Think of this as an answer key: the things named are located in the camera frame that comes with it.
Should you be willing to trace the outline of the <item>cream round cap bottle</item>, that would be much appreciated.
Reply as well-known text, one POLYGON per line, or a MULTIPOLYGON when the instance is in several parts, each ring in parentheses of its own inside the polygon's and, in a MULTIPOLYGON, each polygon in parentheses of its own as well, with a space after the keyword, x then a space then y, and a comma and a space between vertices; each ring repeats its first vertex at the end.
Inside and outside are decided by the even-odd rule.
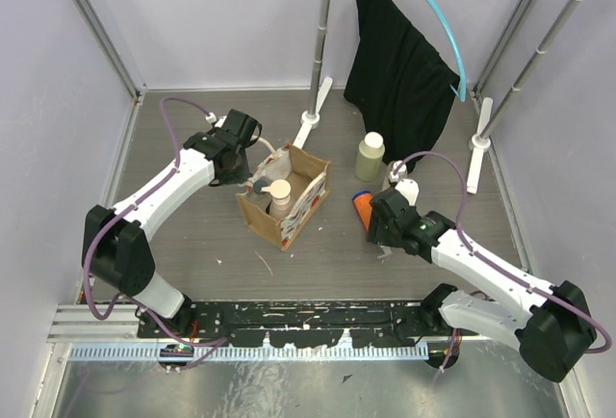
POLYGON ((377 132, 369 132, 358 145, 355 161, 355 176, 365 182, 373 181, 378 173, 385 153, 383 137, 377 132))

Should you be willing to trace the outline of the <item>beige pump dispenser bottle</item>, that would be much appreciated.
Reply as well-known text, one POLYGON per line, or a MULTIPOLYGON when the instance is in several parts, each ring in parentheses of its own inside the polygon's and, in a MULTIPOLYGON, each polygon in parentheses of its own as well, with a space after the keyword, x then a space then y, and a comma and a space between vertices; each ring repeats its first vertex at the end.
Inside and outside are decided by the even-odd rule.
POLYGON ((271 195, 269 214, 277 221, 287 217, 294 206, 291 184, 285 179, 274 180, 267 191, 271 195))

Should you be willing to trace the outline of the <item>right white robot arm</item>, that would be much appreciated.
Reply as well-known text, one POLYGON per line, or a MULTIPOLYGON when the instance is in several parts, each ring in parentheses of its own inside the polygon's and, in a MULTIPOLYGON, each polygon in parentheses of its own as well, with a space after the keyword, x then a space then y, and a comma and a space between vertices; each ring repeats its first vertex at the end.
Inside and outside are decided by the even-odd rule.
POLYGON ((457 274, 488 297, 477 300, 440 285, 423 300, 426 330, 475 332, 517 351, 542 378, 564 380, 597 339, 582 290, 568 280, 555 285, 510 265, 435 211, 420 215, 417 195, 416 188, 402 184, 376 195, 370 202, 370 240, 457 274))

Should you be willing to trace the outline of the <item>orange bottle blue cap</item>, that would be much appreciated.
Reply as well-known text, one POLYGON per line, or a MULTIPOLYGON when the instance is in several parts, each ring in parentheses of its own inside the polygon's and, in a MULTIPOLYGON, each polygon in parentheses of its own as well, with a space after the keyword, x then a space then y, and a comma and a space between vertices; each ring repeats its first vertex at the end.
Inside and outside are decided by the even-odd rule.
POLYGON ((372 198, 373 198, 372 193, 367 190, 358 192, 352 197, 353 206, 366 231, 368 231, 370 228, 370 223, 371 223, 371 218, 372 218, 372 206, 371 206, 372 198))

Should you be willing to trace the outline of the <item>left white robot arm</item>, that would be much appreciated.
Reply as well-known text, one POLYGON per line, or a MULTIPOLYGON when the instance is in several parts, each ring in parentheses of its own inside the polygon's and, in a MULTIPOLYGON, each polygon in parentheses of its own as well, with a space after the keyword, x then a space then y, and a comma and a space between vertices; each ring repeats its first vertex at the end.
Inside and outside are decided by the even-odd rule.
POLYGON ((84 277, 95 277, 152 311, 171 337, 188 335, 196 319, 192 300, 160 276, 150 241, 169 216, 204 187, 245 182, 246 151, 262 125, 230 110, 207 132, 179 146, 173 161, 137 192, 111 208, 92 207, 85 220, 84 277))

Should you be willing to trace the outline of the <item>clear amber liquid bottle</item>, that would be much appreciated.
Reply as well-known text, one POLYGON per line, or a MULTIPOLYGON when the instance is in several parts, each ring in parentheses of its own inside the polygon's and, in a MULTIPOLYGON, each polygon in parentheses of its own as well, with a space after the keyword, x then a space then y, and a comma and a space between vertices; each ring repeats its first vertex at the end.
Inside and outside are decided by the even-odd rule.
POLYGON ((401 161, 392 161, 388 164, 385 176, 381 185, 381 191, 393 188, 401 180, 408 178, 406 165, 401 161))

